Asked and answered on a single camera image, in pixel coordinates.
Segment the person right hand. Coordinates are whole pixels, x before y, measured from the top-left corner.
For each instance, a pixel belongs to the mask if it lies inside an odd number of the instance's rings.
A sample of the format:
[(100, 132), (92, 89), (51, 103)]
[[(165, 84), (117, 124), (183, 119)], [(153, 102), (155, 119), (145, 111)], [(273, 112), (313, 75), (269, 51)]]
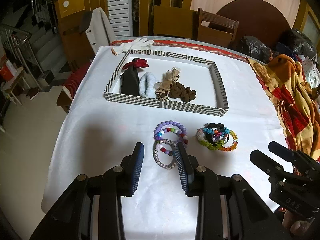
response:
[(294, 239), (319, 239), (319, 213), (312, 220), (307, 221), (286, 210), (282, 225)]

